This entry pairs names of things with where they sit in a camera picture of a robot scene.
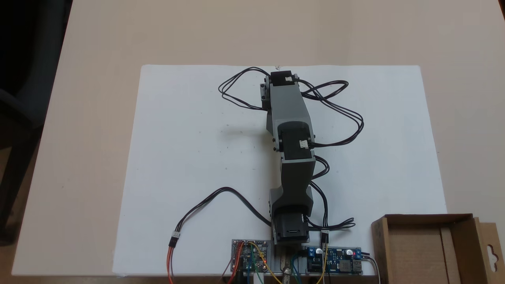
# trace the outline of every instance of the cardboard box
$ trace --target cardboard box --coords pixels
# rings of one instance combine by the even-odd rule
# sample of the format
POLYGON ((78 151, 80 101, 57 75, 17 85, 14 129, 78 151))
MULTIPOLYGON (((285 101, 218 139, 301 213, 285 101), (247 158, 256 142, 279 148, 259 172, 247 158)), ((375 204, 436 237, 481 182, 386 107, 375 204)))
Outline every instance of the cardboard box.
POLYGON ((496 225, 472 214, 385 215, 372 236, 382 284, 505 283, 496 225))

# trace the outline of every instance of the white paper sheet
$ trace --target white paper sheet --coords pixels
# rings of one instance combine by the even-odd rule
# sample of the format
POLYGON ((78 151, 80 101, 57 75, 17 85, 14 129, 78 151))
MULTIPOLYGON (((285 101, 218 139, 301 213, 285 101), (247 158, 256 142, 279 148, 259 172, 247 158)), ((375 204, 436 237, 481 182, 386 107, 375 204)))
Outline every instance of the white paper sheet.
MULTIPOLYGON (((280 185, 280 179, 279 155, 265 129, 266 113, 239 108, 217 91, 244 68, 142 67, 114 273, 166 275, 168 242, 177 222, 222 186, 241 192, 268 217, 268 192, 280 185)), ((331 166, 330 173, 316 181, 328 198, 328 222, 356 218, 351 230, 331 232, 331 246, 362 247, 373 253, 370 224, 382 215, 446 213, 419 67, 281 70, 292 70, 314 85, 349 81, 332 101, 365 120, 363 132, 351 144, 315 150, 331 166)), ((250 72, 229 92, 259 106, 263 78, 250 72)), ((354 122, 321 103, 306 104, 317 142, 342 140, 355 131, 354 122)), ((320 223, 323 207, 316 192, 314 199, 311 220, 320 223)), ((185 223, 174 252, 174 272, 221 274, 230 258, 231 239, 269 239, 270 234, 239 199, 223 193, 185 223)), ((319 234, 311 233, 311 239, 318 243, 319 234)), ((371 265, 364 265, 364 272, 374 274, 371 265)))

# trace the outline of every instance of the robotic arm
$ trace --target robotic arm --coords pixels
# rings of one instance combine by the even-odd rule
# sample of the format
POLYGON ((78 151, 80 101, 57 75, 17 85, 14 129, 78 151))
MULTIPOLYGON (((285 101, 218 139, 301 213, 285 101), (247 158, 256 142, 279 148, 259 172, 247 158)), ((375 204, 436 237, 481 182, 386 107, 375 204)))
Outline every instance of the robotic arm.
POLYGON ((314 200, 309 183, 316 158, 308 142, 314 141, 311 118, 296 74, 272 72, 260 85, 262 108, 267 110, 267 130, 274 150, 281 154, 281 186, 270 190, 270 215, 274 243, 309 242, 309 224, 314 200))

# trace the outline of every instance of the beige table surface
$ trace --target beige table surface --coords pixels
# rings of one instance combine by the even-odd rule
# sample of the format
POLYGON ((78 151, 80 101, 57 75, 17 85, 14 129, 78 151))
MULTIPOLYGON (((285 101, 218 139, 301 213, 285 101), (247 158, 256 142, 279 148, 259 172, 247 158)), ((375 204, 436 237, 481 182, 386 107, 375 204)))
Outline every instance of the beige table surface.
POLYGON ((505 242, 497 0, 74 0, 14 274, 112 274, 144 64, 420 65, 447 209, 505 242))

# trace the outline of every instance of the yellow wire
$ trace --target yellow wire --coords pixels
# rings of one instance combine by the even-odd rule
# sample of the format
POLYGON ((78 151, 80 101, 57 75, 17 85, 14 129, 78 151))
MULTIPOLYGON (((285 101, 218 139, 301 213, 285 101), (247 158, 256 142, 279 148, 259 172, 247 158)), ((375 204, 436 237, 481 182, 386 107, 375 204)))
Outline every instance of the yellow wire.
POLYGON ((324 277, 324 271, 326 270, 326 260, 328 260, 328 244, 326 244, 326 251, 324 253, 323 273, 321 273, 321 277, 319 278, 316 284, 319 284, 319 282, 321 282, 321 280, 324 277))
POLYGON ((270 274, 274 277, 275 280, 277 280, 277 282, 279 282, 280 284, 282 284, 281 280, 279 280, 275 275, 274 273, 272 272, 272 270, 270 270, 270 267, 268 267, 268 264, 267 264, 267 261, 265 260, 265 258, 263 257, 263 253, 261 252, 260 248, 253 242, 249 242, 249 244, 253 245, 256 247, 256 249, 258 250, 258 253, 261 257, 261 260, 263 260, 263 263, 265 264, 265 266, 267 267, 268 271, 270 272, 270 274))

